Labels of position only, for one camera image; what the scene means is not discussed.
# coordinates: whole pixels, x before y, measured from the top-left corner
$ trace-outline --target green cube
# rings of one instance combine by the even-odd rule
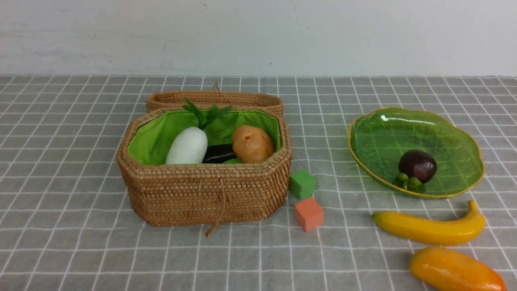
[[[306,170],[300,170],[289,176],[289,191],[298,200],[311,196],[315,189],[316,178]]]

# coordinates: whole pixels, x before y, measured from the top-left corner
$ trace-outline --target toy fruit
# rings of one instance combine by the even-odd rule
[[[467,243],[477,237],[485,226],[485,217],[476,202],[468,202],[468,214],[455,221],[434,221],[395,211],[380,211],[373,221],[392,235],[434,245]]]
[[[437,246],[416,252],[409,271],[438,291],[506,291],[501,276],[484,263]]]
[[[233,151],[244,163],[260,163],[274,154],[273,142],[260,127],[241,125],[232,134]]]
[[[403,188],[416,188],[429,182],[436,174],[436,161],[430,154],[420,150],[405,152],[399,161],[399,180]]]

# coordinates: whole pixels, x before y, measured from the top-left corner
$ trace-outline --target basket string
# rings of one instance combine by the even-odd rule
[[[222,198],[223,198],[223,209],[221,210],[221,213],[219,214],[219,217],[217,218],[216,222],[214,224],[212,224],[212,226],[205,233],[206,237],[209,237],[212,234],[212,232],[214,232],[214,230],[216,230],[216,228],[219,226],[219,223],[221,222],[223,214],[224,214],[224,212],[226,210],[226,192],[224,191],[223,179],[219,179],[219,181],[221,181]]]
[[[215,91],[217,89],[217,92],[221,93],[221,89],[219,89],[219,86],[217,85],[217,80],[214,83],[214,86],[212,87],[212,91]]]

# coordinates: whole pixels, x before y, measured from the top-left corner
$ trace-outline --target green basket lining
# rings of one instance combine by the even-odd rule
[[[233,131],[241,125],[262,128],[273,141],[275,150],[281,148],[278,120],[260,110],[232,110],[210,123],[204,129],[208,145],[232,143]],[[129,142],[128,154],[143,165],[163,165],[174,139],[191,126],[198,126],[197,117],[193,113],[186,110],[168,111],[136,131]]]

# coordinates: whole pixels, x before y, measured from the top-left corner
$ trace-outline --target yellow banana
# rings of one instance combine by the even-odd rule
[[[485,217],[476,202],[468,202],[468,214],[455,221],[435,221],[395,211],[380,211],[373,221],[384,231],[413,241],[433,245],[467,243],[484,229]]]

